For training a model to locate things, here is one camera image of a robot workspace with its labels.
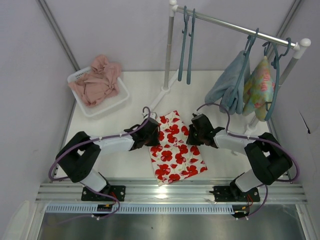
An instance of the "blue hanger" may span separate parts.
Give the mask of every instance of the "blue hanger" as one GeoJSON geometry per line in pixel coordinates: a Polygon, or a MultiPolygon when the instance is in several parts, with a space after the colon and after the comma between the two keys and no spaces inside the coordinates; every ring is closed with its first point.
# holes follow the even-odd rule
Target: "blue hanger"
{"type": "Polygon", "coordinates": [[[186,72],[186,84],[191,83],[191,61],[192,61],[192,50],[193,50],[193,45],[194,45],[194,36],[195,36],[195,22],[196,22],[196,9],[193,9],[193,14],[192,14],[192,29],[191,29],[191,34],[189,33],[190,39],[190,49],[189,49],[189,61],[188,61],[188,69],[186,72]]]}
{"type": "Polygon", "coordinates": [[[259,32],[259,28],[256,29],[254,36],[249,35],[249,36],[247,37],[247,41],[246,41],[245,49],[244,49],[245,51],[244,51],[244,53],[243,53],[243,55],[245,56],[244,62],[243,62],[243,65],[242,65],[240,74],[239,74],[239,76],[238,76],[238,80],[236,81],[236,84],[235,84],[235,86],[234,86],[234,89],[233,89],[233,91],[232,91],[232,93],[231,93],[231,95],[230,95],[230,98],[229,98],[229,100],[228,100],[228,103],[227,103],[228,107],[231,107],[231,105],[232,105],[232,103],[233,103],[233,101],[234,101],[234,99],[235,99],[236,93],[237,93],[237,91],[238,91],[238,87],[239,87],[239,85],[240,85],[241,78],[242,78],[242,76],[244,75],[244,72],[245,72],[245,69],[246,69],[246,65],[247,65],[248,60],[249,60],[249,55],[250,55],[251,48],[252,48],[252,46],[254,45],[254,43],[255,43],[255,41],[256,41],[258,32],[259,32]]]}
{"type": "MultiPolygon", "coordinates": [[[[264,118],[265,121],[268,121],[271,118],[271,114],[274,111],[276,100],[277,100],[277,96],[278,96],[279,78],[280,78],[279,60],[280,60],[281,57],[287,55],[287,53],[289,52],[290,47],[291,47],[291,38],[288,37],[286,40],[288,41],[287,49],[286,49],[285,53],[281,54],[280,56],[278,54],[278,49],[277,49],[276,44],[271,42],[272,47],[274,49],[274,54],[275,54],[273,62],[271,63],[271,65],[273,66],[274,69],[276,69],[276,74],[275,74],[275,86],[274,86],[274,93],[273,93],[273,97],[272,97],[272,102],[269,102],[269,101],[265,102],[265,109],[267,111],[267,114],[266,114],[266,116],[264,118]]],[[[262,46],[263,47],[267,46],[267,47],[264,48],[264,55],[266,55],[267,52],[269,51],[269,48],[270,48],[270,42],[267,41],[262,46]]]]}
{"type": "Polygon", "coordinates": [[[184,20],[184,30],[182,30],[183,40],[182,40],[180,66],[179,66],[179,72],[178,72],[178,81],[179,82],[181,82],[182,71],[184,70],[184,56],[185,56],[186,38],[187,38],[187,32],[188,32],[189,14],[187,13],[187,6],[184,6],[184,8],[183,8],[183,20],[184,20]]]}

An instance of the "white wall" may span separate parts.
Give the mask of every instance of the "white wall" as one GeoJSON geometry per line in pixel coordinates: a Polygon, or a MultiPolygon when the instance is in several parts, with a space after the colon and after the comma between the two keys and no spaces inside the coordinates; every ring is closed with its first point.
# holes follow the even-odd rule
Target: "white wall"
{"type": "Polygon", "coordinates": [[[0,238],[33,202],[59,150],[74,97],[74,70],[35,0],[0,4],[0,238]]]}
{"type": "MultiPolygon", "coordinates": [[[[47,0],[81,68],[106,54],[125,71],[164,70],[168,37],[169,0],[47,0]]],[[[275,35],[293,0],[178,0],[197,12],[275,35]]],[[[179,67],[183,14],[174,19],[171,69],[179,67]]],[[[243,50],[247,36],[202,20],[195,21],[193,70],[224,70],[243,50]]],[[[188,65],[187,37],[184,67],[188,65]]],[[[257,40],[252,66],[263,56],[257,40]]]]}
{"type": "MultiPolygon", "coordinates": [[[[315,226],[320,226],[320,2],[306,0],[287,36],[310,38],[311,46],[295,65],[279,91],[273,113],[281,144],[297,158],[315,226]],[[302,114],[311,134],[307,134],[302,114]]],[[[290,58],[281,60],[282,69],[290,58]]]]}

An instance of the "white plastic bin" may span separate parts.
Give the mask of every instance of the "white plastic bin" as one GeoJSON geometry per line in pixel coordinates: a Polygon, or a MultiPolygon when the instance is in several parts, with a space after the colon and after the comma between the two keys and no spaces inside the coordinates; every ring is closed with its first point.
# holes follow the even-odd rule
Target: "white plastic bin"
{"type": "MultiPolygon", "coordinates": [[[[79,79],[83,74],[89,73],[91,71],[91,67],[86,67],[84,69],[81,69],[73,74],[71,74],[67,78],[67,82],[74,82],[77,79],[79,79]]],[[[126,88],[124,82],[121,80],[120,77],[117,78],[118,86],[119,86],[119,93],[117,96],[113,96],[110,98],[106,98],[101,102],[99,105],[94,107],[87,107],[82,100],[79,98],[77,93],[72,90],[72,93],[76,99],[76,102],[79,104],[79,107],[81,108],[83,114],[88,118],[100,118],[102,116],[105,116],[108,114],[108,112],[113,112],[115,110],[115,107],[119,107],[120,104],[124,103],[126,100],[129,99],[130,94],[128,92],[128,89],[126,88]]]]}

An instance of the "clothing rack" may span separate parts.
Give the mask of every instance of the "clothing rack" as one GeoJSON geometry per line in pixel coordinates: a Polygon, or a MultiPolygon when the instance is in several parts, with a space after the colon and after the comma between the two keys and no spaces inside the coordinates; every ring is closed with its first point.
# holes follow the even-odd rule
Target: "clothing rack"
{"type": "MultiPolygon", "coordinates": [[[[186,12],[192,16],[193,10],[187,9],[186,12]]],[[[172,37],[174,30],[174,19],[176,13],[184,13],[184,8],[182,6],[177,5],[176,0],[169,0],[169,25],[168,25],[168,38],[167,38],[167,46],[166,46],[166,57],[165,57],[165,72],[164,72],[164,84],[161,88],[161,92],[155,98],[155,100],[150,105],[151,111],[157,106],[157,104],[161,101],[161,99],[170,91],[171,86],[175,83],[178,77],[178,70],[173,75],[173,77],[169,80],[169,71],[170,71],[170,63],[171,63],[171,48],[172,48],[172,37]]],[[[217,24],[225,28],[229,28],[247,35],[254,36],[256,34],[255,30],[251,30],[242,26],[238,26],[223,20],[219,20],[212,16],[208,16],[199,12],[195,12],[195,18],[200,19],[209,23],[217,24]]],[[[278,38],[276,36],[268,35],[265,33],[259,32],[257,34],[257,38],[266,40],[268,42],[272,42],[281,46],[287,47],[289,42],[285,39],[278,38]]],[[[302,57],[306,49],[311,45],[311,40],[308,38],[303,38],[299,43],[292,41],[290,44],[290,48],[295,51],[293,57],[290,62],[284,69],[282,75],[279,79],[279,87],[285,82],[291,70],[296,65],[297,61],[302,57]]],[[[246,133],[251,133],[255,130],[256,125],[258,124],[258,119],[255,117],[250,124],[247,125],[246,133]]]]}

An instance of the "gray floor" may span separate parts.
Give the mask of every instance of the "gray floor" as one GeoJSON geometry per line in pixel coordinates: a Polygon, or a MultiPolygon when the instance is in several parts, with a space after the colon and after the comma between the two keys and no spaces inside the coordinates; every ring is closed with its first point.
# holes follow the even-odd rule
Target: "gray floor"
{"type": "Polygon", "coordinates": [[[230,215],[116,214],[109,219],[47,213],[38,240],[304,240],[295,206],[264,206],[249,220],[230,215]]]}

